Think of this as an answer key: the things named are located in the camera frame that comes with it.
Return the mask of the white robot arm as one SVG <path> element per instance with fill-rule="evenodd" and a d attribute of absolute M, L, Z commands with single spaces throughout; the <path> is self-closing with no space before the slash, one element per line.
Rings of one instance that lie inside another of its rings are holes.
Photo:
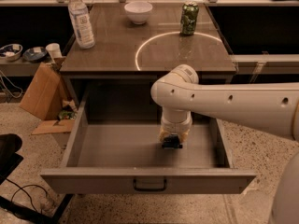
<path fill-rule="evenodd" d="M 193 113 L 299 141 L 299 83 L 201 85 L 182 64 L 155 81 L 150 94 L 163 109 L 162 141 L 185 141 Z M 299 224 L 299 154 L 284 169 L 268 224 Z"/>

